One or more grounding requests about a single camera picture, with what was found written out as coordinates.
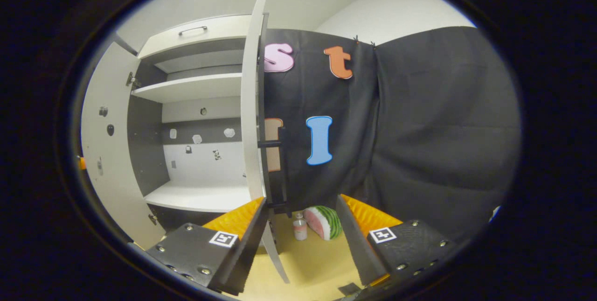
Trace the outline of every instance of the small bottle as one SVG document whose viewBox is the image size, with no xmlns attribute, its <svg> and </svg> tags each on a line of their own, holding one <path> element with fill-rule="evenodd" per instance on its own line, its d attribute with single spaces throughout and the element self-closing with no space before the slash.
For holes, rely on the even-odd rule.
<svg viewBox="0 0 597 301">
<path fill-rule="evenodd" d="M 303 218 L 301 212 L 297 212 L 295 217 L 296 220 L 292 222 L 292 226 L 294 226 L 294 237 L 297 241 L 304 241 L 307 239 L 307 221 Z"/>
</svg>

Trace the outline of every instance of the open cabinet door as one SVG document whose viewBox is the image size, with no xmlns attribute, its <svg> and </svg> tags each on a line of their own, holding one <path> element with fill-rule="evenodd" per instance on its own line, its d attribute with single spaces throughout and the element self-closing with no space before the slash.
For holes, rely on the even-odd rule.
<svg viewBox="0 0 597 301">
<path fill-rule="evenodd" d="M 260 95 L 257 92 L 257 53 L 263 27 L 265 2 L 266 0 L 257 0 L 253 7 L 243 52 L 243 77 L 241 80 L 241 130 L 243 132 L 243 153 L 247 184 L 251 199 L 266 195 L 264 176 L 267 176 L 267 169 L 265 169 L 265 172 L 262 169 L 261 152 L 257 146 L 258 119 L 262 119 L 264 116 L 264 113 L 258 110 Z M 265 231 L 263 231 L 262 244 L 282 280 L 290 283 L 282 266 L 282 261 L 280 261 L 276 244 L 273 241 L 270 223 L 267 223 Z"/>
<path fill-rule="evenodd" d="M 91 76 L 81 117 L 81 145 L 97 196 L 119 227 L 142 248 L 165 234 L 151 218 L 134 175 L 128 149 L 126 116 L 140 60 L 112 43 Z"/>
</svg>

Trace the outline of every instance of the yellow floor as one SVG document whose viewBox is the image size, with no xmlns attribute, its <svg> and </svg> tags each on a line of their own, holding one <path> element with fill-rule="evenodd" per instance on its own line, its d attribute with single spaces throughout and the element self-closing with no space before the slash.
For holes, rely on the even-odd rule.
<svg viewBox="0 0 597 301">
<path fill-rule="evenodd" d="M 331 241 L 324 241 L 307 228 L 307 239 L 297 241 L 292 219 L 284 214 L 274 218 L 280 260 L 290 284 L 282 281 L 269 256 L 260 248 L 245 291 L 238 297 L 224 294 L 243 301 L 332 301 L 344 296 L 338 287 L 354 282 L 363 288 L 343 232 Z"/>
</svg>

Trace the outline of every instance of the drawer handle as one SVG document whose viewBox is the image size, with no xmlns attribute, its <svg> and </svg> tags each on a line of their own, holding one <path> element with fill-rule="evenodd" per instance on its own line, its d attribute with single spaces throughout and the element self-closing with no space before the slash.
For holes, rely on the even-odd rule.
<svg viewBox="0 0 597 301">
<path fill-rule="evenodd" d="M 193 30 L 193 29 L 199 29 L 199 28 L 202 28 L 203 30 L 207 30 L 207 26 L 206 25 L 202 25 L 201 27 L 195 27 L 195 28 L 190 28 L 190 29 L 185 29 L 183 31 L 180 31 L 179 32 L 179 36 L 181 36 L 185 31 Z"/>
</svg>

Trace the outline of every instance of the cabinet shelf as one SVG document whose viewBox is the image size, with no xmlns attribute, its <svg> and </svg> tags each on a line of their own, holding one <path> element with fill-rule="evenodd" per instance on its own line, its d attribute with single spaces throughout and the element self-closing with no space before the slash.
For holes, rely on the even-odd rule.
<svg viewBox="0 0 597 301">
<path fill-rule="evenodd" d="M 132 95 L 158 103 L 234 97 L 241 95 L 242 75 L 242 73 L 226 73 L 171 80 L 138 88 L 132 91 Z"/>
<path fill-rule="evenodd" d="M 189 211 L 228 212 L 249 203 L 247 186 L 191 187 L 167 182 L 145 196 L 149 204 Z"/>
</svg>

